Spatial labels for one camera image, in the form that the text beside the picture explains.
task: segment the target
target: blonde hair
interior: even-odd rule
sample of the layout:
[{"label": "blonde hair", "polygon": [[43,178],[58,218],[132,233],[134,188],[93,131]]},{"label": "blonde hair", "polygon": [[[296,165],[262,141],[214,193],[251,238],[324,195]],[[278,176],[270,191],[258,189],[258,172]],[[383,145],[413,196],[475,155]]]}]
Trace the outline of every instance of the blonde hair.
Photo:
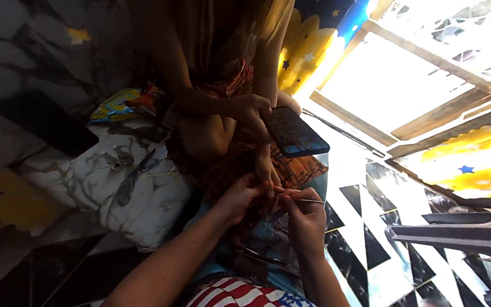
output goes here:
[{"label": "blonde hair", "polygon": [[250,10],[245,14],[244,22],[251,24],[251,30],[258,38],[271,40],[282,27],[285,13],[290,9],[293,1],[249,0],[249,3],[253,4],[249,6]]},{"label": "blonde hair", "polygon": [[[248,40],[254,35],[256,39],[265,41],[276,35],[293,4],[293,0],[235,1],[245,1],[242,20],[236,30]],[[171,0],[171,3],[174,7],[174,26],[189,70],[207,72],[209,55],[213,52],[214,0]]]}]

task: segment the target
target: woman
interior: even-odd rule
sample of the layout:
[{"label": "woman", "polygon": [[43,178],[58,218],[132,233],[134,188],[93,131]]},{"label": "woman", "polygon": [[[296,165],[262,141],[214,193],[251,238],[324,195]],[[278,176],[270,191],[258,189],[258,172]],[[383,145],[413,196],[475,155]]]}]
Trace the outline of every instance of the woman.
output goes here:
[{"label": "woman", "polygon": [[[182,297],[183,289],[227,229],[240,223],[254,198],[266,193],[268,182],[256,184],[254,180],[254,173],[239,178],[208,213],[135,268],[103,306],[311,306],[313,302],[320,307],[349,307],[324,256],[323,205],[307,203],[299,209],[293,201],[321,200],[312,188],[275,188],[289,214],[289,239],[298,256],[305,296],[310,302],[283,290],[219,273],[205,276],[196,283],[195,291],[185,291],[188,296]],[[181,304],[175,303],[178,298]]]},{"label": "woman", "polygon": [[[259,112],[300,106],[278,90],[279,54],[293,0],[129,0],[165,89],[173,98],[178,129],[187,153],[202,163],[221,159],[236,123],[255,135],[255,171],[281,186],[270,159],[270,137]],[[215,98],[198,83],[224,88]]]}]

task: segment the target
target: phone screen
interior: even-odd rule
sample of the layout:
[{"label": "phone screen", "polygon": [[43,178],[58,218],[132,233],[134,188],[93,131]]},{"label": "phone screen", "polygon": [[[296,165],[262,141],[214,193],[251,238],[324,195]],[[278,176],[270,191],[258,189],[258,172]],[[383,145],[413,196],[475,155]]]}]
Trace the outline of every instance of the phone screen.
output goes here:
[{"label": "phone screen", "polygon": [[289,107],[272,108],[271,114],[263,114],[263,120],[286,157],[323,154],[330,150],[329,144]]}]

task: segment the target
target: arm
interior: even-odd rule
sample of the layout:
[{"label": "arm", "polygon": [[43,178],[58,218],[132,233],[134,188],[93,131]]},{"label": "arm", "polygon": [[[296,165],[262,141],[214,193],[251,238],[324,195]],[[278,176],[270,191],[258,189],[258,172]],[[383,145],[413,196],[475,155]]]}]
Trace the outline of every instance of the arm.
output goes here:
[{"label": "arm", "polygon": [[220,114],[221,101],[193,88],[181,41],[174,28],[168,0],[128,0],[134,28],[146,43],[158,73],[163,76],[169,94],[187,112]]},{"label": "arm", "polygon": [[306,297],[317,306],[349,307],[337,277],[325,259],[324,233],[327,217],[322,204],[301,204],[292,199],[321,200],[314,189],[285,190],[282,207],[289,214],[289,239],[298,257]]},{"label": "arm", "polygon": [[[282,52],[285,31],[291,18],[293,3],[285,13],[284,22],[276,35],[269,42],[259,42],[253,60],[255,63],[253,92],[270,100],[271,108],[275,107],[278,101],[278,61]],[[255,171],[259,178],[269,182],[268,197],[274,196],[273,186],[281,187],[282,185],[270,159],[270,144],[259,146],[255,159]]]},{"label": "arm", "polygon": [[104,306],[171,306],[227,229],[244,217],[267,182],[254,186],[255,174],[238,179],[212,210],[136,267]]},{"label": "arm", "polygon": [[270,109],[269,100],[255,94],[216,99],[193,88],[169,1],[128,0],[128,6],[134,27],[146,42],[175,104],[192,114],[230,117],[253,130],[260,143],[268,143],[270,136],[258,112]]},{"label": "arm", "polygon": [[253,93],[269,99],[272,108],[276,106],[278,101],[278,62],[293,6],[294,1],[283,16],[284,22],[276,35],[268,42],[258,43],[255,59],[253,59],[255,63]]}]

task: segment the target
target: striped shirt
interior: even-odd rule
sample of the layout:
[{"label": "striped shirt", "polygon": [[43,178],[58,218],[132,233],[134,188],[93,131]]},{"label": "striped shirt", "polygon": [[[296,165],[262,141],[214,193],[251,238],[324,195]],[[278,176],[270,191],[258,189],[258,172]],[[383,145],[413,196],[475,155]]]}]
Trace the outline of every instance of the striped shirt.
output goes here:
[{"label": "striped shirt", "polygon": [[235,277],[214,281],[202,289],[187,307],[315,307],[306,299],[283,290],[254,286]]}]

